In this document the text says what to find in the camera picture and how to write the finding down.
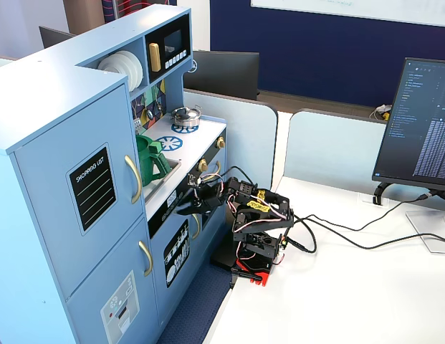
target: yellow microwave handle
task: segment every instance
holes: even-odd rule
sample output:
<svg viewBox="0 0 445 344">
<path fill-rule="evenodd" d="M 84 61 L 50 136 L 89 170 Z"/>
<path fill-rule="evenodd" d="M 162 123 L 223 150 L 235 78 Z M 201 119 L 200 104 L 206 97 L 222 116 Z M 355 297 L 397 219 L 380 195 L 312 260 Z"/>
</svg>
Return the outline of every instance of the yellow microwave handle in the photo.
<svg viewBox="0 0 445 344">
<path fill-rule="evenodd" d="M 160 50 L 157 43 L 149 44 L 150 66 L 153 72 L 160 72 L 162 66 L 160 62 Z"/>
</svg>

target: oven knob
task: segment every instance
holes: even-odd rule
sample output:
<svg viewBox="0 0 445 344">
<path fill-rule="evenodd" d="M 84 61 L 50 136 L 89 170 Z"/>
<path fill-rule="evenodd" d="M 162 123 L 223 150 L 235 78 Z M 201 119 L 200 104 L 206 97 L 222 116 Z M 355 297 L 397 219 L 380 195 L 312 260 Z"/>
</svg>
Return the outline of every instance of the oven knob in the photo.
<svg viewBox="0 0 445 344">
<path fill-rule="evenodd" d="M 223 138 L 222 136 L 220 136 L 220 137 L 217 139 L 216 147 L 219 148 L 219 149 L 225 147 L 225 141 L 224 141 L 224 138 Z"/>
<path fill-rule="evenodd" d="M 205 172 L 208 170 L 208 163 L 205 159 L 201 159 L 198 163 L 198 172 Z"/>
</svg>

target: computer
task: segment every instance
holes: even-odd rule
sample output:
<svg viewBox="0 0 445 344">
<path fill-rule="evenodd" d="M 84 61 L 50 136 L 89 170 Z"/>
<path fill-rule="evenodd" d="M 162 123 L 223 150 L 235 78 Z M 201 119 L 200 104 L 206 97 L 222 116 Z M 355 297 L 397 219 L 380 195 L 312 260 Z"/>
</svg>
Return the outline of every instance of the computer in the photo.
<svg viewBox="0 0 445 344">
<path fill-rule="evenodd" d="M 184 75 L 184 87 L 257 100 L 258 52 L 194 51 L 197 69 Z"/>
<path fill-rule="evenodd" d="M 445 190 L 445 62 L 406 59 L 372 179 Z M 418 233 L 445 238 L 445 211 L 406 214 Z M 445 253 L 445 242 L 421 238 Z"/>
<path fill-rule="evenodd" d="M 67 32 L 50 29 L 49 27 L 39 27 L 41 32 L 42 44 L 44 49 L 73 38 L 75 34 L 68 34 Z"/>
</svg>

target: toy kitchen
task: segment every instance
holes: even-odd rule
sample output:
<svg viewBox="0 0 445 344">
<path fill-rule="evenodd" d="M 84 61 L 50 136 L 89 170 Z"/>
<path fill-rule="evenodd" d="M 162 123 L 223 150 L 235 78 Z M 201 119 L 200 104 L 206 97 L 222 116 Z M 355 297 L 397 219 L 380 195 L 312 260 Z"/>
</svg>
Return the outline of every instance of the toy kitchen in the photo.
<svg viewBox="0 0 445 344">
<path fill-rule="evenodd" d="M 190 9 L 154 5 L 0 68 L 3 344 L 160 337 L 225 225 L 176 213 L 226 170 L 191 47 Z"/>
</svg>

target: gray divider panel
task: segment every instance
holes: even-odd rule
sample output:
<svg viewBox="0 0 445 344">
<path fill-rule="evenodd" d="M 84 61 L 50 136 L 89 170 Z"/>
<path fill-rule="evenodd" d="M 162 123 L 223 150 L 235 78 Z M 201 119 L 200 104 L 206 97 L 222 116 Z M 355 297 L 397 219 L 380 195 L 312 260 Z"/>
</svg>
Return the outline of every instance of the gray divider panel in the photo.
<svg viewBox="0 0 445 344">
<path fill-rule="evenodd" d="M 274 147 L 278 114 L 263 102 L 186 90 L 184 106 L 200 105 L 203 115 L 227 121 L 227 167 L 236 165 L 258 183 L 260 188 L 272 187 Z M 246 180 L 232 170 L 230 176 Z"/>
<path fill-rule="evenodd" d="M 366 118 L 300 111 L 290 121 L 284 176 L 373 194 L 379 182 L 372 181 L 372 172 L 385 128 L 385 123 Z M 383 196 L 407 201 L 425 191 L 392 185 Z M 445 209 L 438 197 L 421 205 Z"/>
</svg>

